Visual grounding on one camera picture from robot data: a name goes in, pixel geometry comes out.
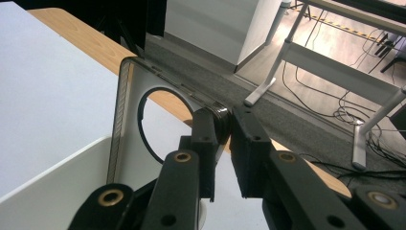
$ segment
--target screw hole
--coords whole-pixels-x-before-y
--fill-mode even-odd
[[[337,228],[344,228],[345,226],[344,222],[340,218],[337,218],[335,216],[328,216],[327,221],[329,224]]]
[[[104,200],[105,202],[111,202],[111,201],[117,199],[118,197],[119,197],[118,194],[116,194],[116,193],[111,193],[111,194],[106,195],[106,196],[103,198],[103,200]]]
[[[281,152],[279,158],[286,163],[293,163],[296,161],[296,157],[288,152]]]
[[[161,218],[161,223],[164,226],[172,226],[176,222],[176,217],[174,215],[165,215]]]
[[[380,192],[368,192],[367,196],[373,203],[381,208],[394,210],[398,207],[397,202],[389,195]]]
[[[177,162],[187,162],[192,158],[190,154],[184,152],[179,152],[174,157]]]
[[[98,202],[101,206],[108,207],[114,206],[118,202],[120,202],[124,197],[124,193],[118,189],[112,189],[104,191],[101,195],[99,195]]]

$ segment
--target white surface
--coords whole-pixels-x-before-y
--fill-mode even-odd
[[[262,199],[244,199],[239,191],[231,156],[223,152],[215,168],[214,202],[206,200],[204,230],[269,229],[262,212]]]
[[[258,47],[265,42],[275,16],[280,8],[281,1],[282,0],[259,0],[244,45],[239,54],[238,64],[245,60],[253,51],[257,50]]]
[[[0,3],[0,197],[111,135],[117,76]]]
[[[132,62],[132,60],[128,59],[125,61],[123,67],[123,70],[129,68],[131,71],[129,71],[130,78],[125,92],[128,94],[125,99],[128,106],[124,110],[123,138],[120,140],[115,181],[124,183],[132,189],[137,190],[155,179],[162,168],[162,165],[150,155],[141,139],[141,134],[138,128],[138,118],[140,115],[139,103],[144,95],[149,94],[151,90],[157,90],[157,88],[166,88],[169,92],[174,92],[176,95],[183,95],[183,98],[188,101],[191,110],[195,111],[201,106],[191,100],[190,95],[181,92],[177,86],[172,84],[175,83],[180,85],[181,82],[176,78],[171,78],[170,76],[167,76],[166,73],[163,73],[163,75],[169,78],[172,82],[168,83],[166,80],[157,78],[146,68],[140,67],[140,65],[135,63],[136,62]],[[173,125],[171,122],[166,123],[165,121],[156,119],[151,119],[151,121],[157,123],[155,124],[156,131],[163,131]],[[176,122],[177,124],[185,126],[179,120]],[[172,132],[170,136],[166,135],[163,138],[165,138],[166,142],[172,141],[174,145],[179,143],[179,135],[175,135],[175,131]]]
[[[281,0],[169,0],[165,31],[232,64],[265,42]]]
[[[105,184],[111,138],[101,138],[0,198],[0,229],[67,229]]]
[[[189,126],[150,99],[144,108],[142,124],[149,145],[162,160],[169,153],[178,150],[181,136],[192,135]]]

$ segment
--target black cable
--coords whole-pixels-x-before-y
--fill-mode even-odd
[[[372,32],[370,32],[370,34],[368,35],[368,37],[371,37],[371,35],[372,35],[372,33],[373,32],[375,32],[375,31],[377,31],[378,29],[375,29],[375,30],[373,30]],[[373,47],[373,44],[375,44],[376,43],[376,41],[378,40],[378,38],[379,37],[377,37],[376,39],[375,39],[375,41],[371,44],[371,46],[370,46],[370,48],[366,51],[365,50],[365,45],[367,44],[367,39],[364,41],[364,44],[362,45],[362,51],[363,51],[363,53],[358,57],[358,59],[354,62],[354,64],[356,64],[356,62],[358,62],[358,60],[362,57],[362,56],[364,56],[363,58],[362,58],[362,60],[359,62],[359,64],[358,64],[358,66],[356,67],[356,69],[358,69],[359,68],[359,66],[362,64],[362,62],[364,62],[364,60],[365,60],[365,58],[367,57],[367,56],[372,56],[372,57],[374,57],[373,55],[371,55],[370,54],[370,50],[372,49],[372,47]]]
[[[307,44],[307,42],[308,42],[308,40],[309,40],[310,38],[311,38],[311,34],[310,34],[310,36],[307,38],[307,41],[306,41],[305,45]],[[363,55],[364,55],[364,53],[361,54],[361,55],[358,57],[357,61],[355,61],[354,64],[355,64],[356,62],[358,62],[358,60],[359,60]],[[330,96],[330,97],[332,97],[332,98],[340,99],[340,97],[337,97],[337,96],[335,96],[335,95],[329,94],[329,93],[324,92],[324,91],[322,91],[322,90],[313,88],[313,87],[311,87],[311,86],[309,86],[309,85],[304,84],[303,82],[301,82],[301,81],[298,79],[298,70],[299,70],[299,67],[296,67],[295,79],[296,79],[296,81],[297,81],[299,84],[301,84],[302,86],[304,86],[304,87],[306,87],[306,88],[309,88],[309,89],[311,89],[311,90],[314,90],[314,91],[316,91],[316,92],[319,92],[319,93],[325,94],[325,95],[327,95],[327,96]],[[372,110],[372,109],[370,109],[370,108],[367,108],[367,107],[365,107],[365,106],[363,106],[363,105],[361,105],[361,104],[353,103],[353,102],[350,102],[350,101],[347,101],[347,100],[345,100],[345,101],[346,101],[346,103],[359,106],[359,107],[361,107],[361,108],[364,108],[364,109],[366,109],[366,110],[369,110],[370,112],[376,112],[375,110]]]
[[[283,85],[293,94],[293,96],[295,96],[296,99],[299,100],[299,102],[300,102],[304,107],[306,107],[308,110],[310,110],[311,112],[313,112],[313,113],[315,113],[315,114],[318,114],[318,115],[320,115],[320,116],[323,116],[323,117],[334,118],[334,116],[332,116],[332,115],[327,115],[327,114],[319,113],[319,112],[317,112],[317,111],[311,109],[309,106],[307,106],[307,104],[305,104],[305,103],[299,98],[299,96],[296,95],[296,94],[286,85],[286,83],[284,82],[284,70],[285,70],[285,69],[286,69],[286,61],[284,62],[283,70],[282,70],[282,82],[283,82]]]
[[[370,33],[370,35],[369,35],[368,37],[371,37],[372,33],[373,33],[373,32],[376,32],[376,31],[379,31],[379,29],[373,30],[373,31]],[[362,45],[362,50],[364,51],[364,54],[366,54],[366,55],[368,55],[368,56],[371,56],[371,57],[373,57],[373,58],[378,58],[378,56],[376,56],[375,54],[373,54],[373,55],[370,54],[370,50],[371,50],[371,48],[372,48],[373,45],[375,45],[375,44],[378,43],[379,37],[381,37],[383,34],[385,34],[384,31],[382,31],[381,34],[372,42],[372,44],[371,44],[371,46],[370,46],[370,48],[369,48],[368,50],[365,50],[365,45],[367,44],[367,41],[369,41],[369,40],[368,40],[368,39],[365,40],[364,45]]]
[[[349,125],[359,126],[360,124],[358,124],[357,121],[361,121],[361,122],[365,123],[365,120],[362,119],[362,118],[360,118],[360,117],[358,117],[358,116],[355,116],[354,114],[349,113],[349,112],[347,111],[347,109],[352,109],[352,110],[354,110],[354,111],[357,111],[358,113],[361,113],[362,115],[364,115],[364,116],[365,116],[366,118],[368,118],[368,119],[370,118],[370,116],[368,116],[366,113],[364,113],[363,111],[359,110],[358,108],[341,104],[341,102],[344,100],[344,98],[345,98],[348,94],[349,94],[349,91],[347,91],[347,92],[340,98],[340,100],[338,101],[339,107],[338,107],[338,109],[337,109],[333,114],[334,114],[335,118],[336,118],[337,120],[341,121],[341,122],[347,123],[347,124],[349,124]],[[343,118],[343,116],[342,116],[343,113],[344,113],[344,115],[346,115],[346,117],[352,118],[352,121],[351,121],[351,122],[346,121],[346,120]]]
[[[320,18],[322,17],[322,14],[323,14],[323,12],[324,11],[322,11],[321,13],[320,13],[320,16],[319,16],[319,18],[317,18],[317,22],[319,22],[320,21]],[[325,15],[325,18],[323,18],[323,20],[326,20],[326,17],[328,16],[328,12],[326,13],[326,15]],[[317,34],[314,36],[314,38],[313,38],[313,41],[312,41],[312,50],[314,49],[314,41],[316,41],[316,38],[319,36],[319,33],[320,33],[320,31],[321,31],[321,28],[322,28],[322,25],[323,25],[323,23],[320,23],[320,25],[319,25],[319,30],[317,31]]]
[[[398,158],[396,158],[396,157],[394,157],[394,154],[396,154],[396,153],[386,151],[384,148],[381,148],[378,143],[375,143],[375,141],[372,138],[371,133],[370,133],[369,140],[367,140],[367,146],[378,156],[391,161],[392,163],[398,165],[399,167],[401,167],[403,169],[406,169],[406,164],[403,161],[401,161],[400,159],[398,159],[398,158],[401,158],[402,156],[398,156]]]
[[[322,15],[323,15],[323,12],[325,12],[325,10],[322,10],[322,12],[320,12],[319,17],[318,17],[317,20],[316,20],[316,23],[314,24],[313,28],[311,29],[310,35],[307,37],[307,40],[306,40],[306,42],[305,42],[305,44],[304,44],[305,47],[307,46],[308,40],[310,40],[311,35],[313,35],[314,29],[316,29],[317,24],[320,22],[320,19],[322,18]],[[316,36],[314,37],[313,41],[314,41],[314,40],[317,38],[317,36],[319,35],[321,26],[322,26],[322,23],[320,23],[319,31],[318,31],[318,33],[316,34]]]
[[[364,172],[359,172],[353,169],[348,169],[342,166],[322,162],[320,159],[317,157],[311,155],[311,154],[306,154],[306,153],[301,153],[299,154],[301,156],[309,156],[316,161],[310,161],[310,163],[314,165],[322,165],[326,167],[330,172],[336,174],[337,179],[343,179],[345,177],[350,177],[350,181],[347,183],[347,187],[350,185],[351,181],[354,178],[357,177],[369,177],[369,178],[375,178],[375,179],[388,179],[388,180],[406,180],[406,171],[400,170],[400,171],[364,171]]]

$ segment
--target gray carpet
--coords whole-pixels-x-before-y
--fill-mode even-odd
[[[230,71],[218,65],[204,52],[188,45],[179,45],[170,39],[147,37],[146,60],[153,62],[164,71],[176,75],[201,92],[229,108],[241,105],[255,88],[250,82],[239,79]],[[317,157],[323,162],[352,169],[352,133],[297,107],[295,104],[271,92],[262,97],[253,107],[270,138],[296,153]],[[326,172],[336,176],[326,167]],[[400,170],[400,167],[382,159],[374,153],[367,153],[369,171]],[[373,184],[388,190],[406,194],[405,180],[388,180],[367,177],[343,177],[349,187]]]

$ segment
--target electrical cable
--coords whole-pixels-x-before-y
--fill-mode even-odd
[[[323,15],[323,12],[324,12],[324,11],[322,11],[322,12],[320,13],[320,16],[319,16],[318,20],[316,21],[315,25],[313,26],[313,28],[312,28],[312,30],[311,30],[311,32],[310,32],[310,35],[309,35],[309,37],[307,38],[307,40],[306,40],[304,46],[307,45],[309,39],[311,38],[311,36],[312,36],[312,34],[313,34],[313,32],[314,32],[314,30],[315,30],[317,24],[319,23],[319,21],[320,21],[322,15]],[[316,38],[317,38],[318,35],[319,35],[320,29],[321,29],[321,24],[320,24],[320,26],[319,26],[319,30],[318,30],[316,36],[313,38],[313,41],[312,41],[313,48],[314,48],[314,42],[315,42]],[[377,29],[376,29],[376,30],[373,30],[373,31],[370,33],[370,36],[371,36],[372,33],[376,32],[376,31],[377,31]],[[362,47],[363,54],[361,54],[361,55],[358,57],[358,59],[354,62],[354,64],[356,64],[362,56],[364,56],[364,57],[361,59],[361,61],[359,62],[358,66],[357,66],[356,68],[359,68],[359,66],[361,65],[361,63],[364,61],[364,59],[365,59],[367,56],[372,56],[372,55],[370,54],[370,50],[372,49],[372,46],[376,43],[377,39],[372,43],[372,45],[368,48],[368,50],[365,50],[365,45],[366,45],[366,43],[367,43],[367,40],[364,42],[363,47]],[[352,109],[352,110],[354,110],[354,111],[356,111],[356,112],[362,114],[363,116],[367,117],[368,119],[369,119],[370,117],[369,117],[365,112],[361,111],[361,110],[358,109],[358,108],[355,108],[355,107],[352,107],[352,106],[346,106],[346,103],[359,106],[360,108],[367,109],[367,110],[369,110],[369,111],[371,111],[371,112],[375,112],[374,110],[369,109],[369,108],[366,108],[365,106],[362,106],[362,105],[360,105],[360,104],[352,103],[352,102],[347,101],[347,100],[346,100],[346,97],[347,97],[347,95],[349,94],[349,91],[346,91],[346,93],[345,93],[341,98],[339,98],[339,97],[337,97],[337,96],[333,96],[333,95],[331,95],[331,94],[328,94],[327,92],[324,92],[324,91],[315,89],[315,88],[313,88],[313,87],[311,87],[311,86],[308,86],[308,85],[302,83],[302,82],[299,81],[299,79],[298,79],[298,70],[299,70],[299,67],[296,67],[295,75],[296,75],[296,81],[297,81],[298,83],[300,83],[301,85],[303,85],[303,86],[305,86],[305,87],[307,87],[307,88],[310,88],[310,89],[312,89],[312,90],[315,90],[315,91],[317,91],[317,92],[320,92],[320,93],[323,93],[323,94],[325,94],[325,95],[329,95],[329,96],[331,96],[331,97],[333,97],[333,98],[339,99],[339,101],[338,101],[339,107],[338,107],[338,109],[337,109],[336,111],[334,111],[333,115],[327,115],[327,114],[323,114],[323,113],[317,112],[317,111],[311,109],[307,104],[305,104],[305,103],[300,99],[300,97],[299,97],[296,93],[294,93],[293,90],[291,90],[291,89],[286,85],[286,83],[285,83],[285,81],[284,81],[285,68],[286,68],[286,62],[284,63],[283,70],[282,70],[282,82],[283,82],[283,85],[296,97],[296,99],[297,99],[304,107],[306,107],[308,110],[310,110],[311,112],[313,112],[313,113],[315,113],[315,114],[318,114],[318,115],[324,116],[324,117],[336,118],[336,119],[338,119],[339,121],[345,122],[345,123],[347,123],[347,124],[350,124],[350,125],[353,125],[353,126],[359,126],[359,125],[360,125],[359,122],[361,121],[361,122],[365,123],[365,120],[362,119],[362,118],[359,117],[359,116],[356,116],[356,115],[354,115],[354,114],[348,112],[348,111],[347,111],[348,109]],[[378,136],[378,140],[379,140],[379,138],[380,138],[381,135],[382,135],[382,129],[381,129],[381,127],[380,127],[379,125],[376,125],[376,126],[378,127],[378,130],[380,131],[379,136]],[[386,152],[385,150],[383,150],[383,149],[382,149],[379,145],[377,145],[373,140],[372,140],[372,142],[370,141],[370,143],[368,144],[368,146],[370,147],[370,149],[372,149],[372,151],[374,151],[374,152],[375,152],[376,154],[378,154],[379,156],[381,156],[381,157],[383,157],[383,158],[386,158],[386,159],[388,159],[388,160],[394,162],[395,164],[397,164],[397,165],[400,166],[400,167],[403,167],[403,166],[402,166],[403,162],[402,162],[400,159],[396,159],[396,157],[390,156],[390,154],[389,154],[388,152]]]
[[[349,186],[350,182],[356,177],[370,177],[370,178],[375,178],[375,179],[389,179],[389,180],[406,180],[406,171],[404,171],[404,170],[360,172],[360,171],[348,169],[348,168],[345,168],[342,166],[323,162],[311,154],[301,153],[299,155],[309,156],[309,157],[315,159],[315,161],[310,161],[310,163],[315,164],[315,165],[322,165],[322,166],[326,167],[329,171],[336,174],[337,179],[342,179],[344,177],[351,177],[351,179],[348,183],[348,186]]]
[[[352,182],[353,179],[354,179],[354,177],[351,177],[351,178],[349,179],[349,182],[346,184],[347,188],[350,187],[350,183]]]
[[[396,46],[397,43],[400,42],[401,39],[402,39],[402,37],[394,43],[394,46]],[[370,73],[382,62],[382,60],[385,59],[385,57],[386,57],[389,53],[390,53],[390,52],[386,53],[386,54],[382,57],[382,59],[379,60],[379,61],[375,64],[375,66],[370,70],[370,72],[368,72],[368,74],[370,74]]]

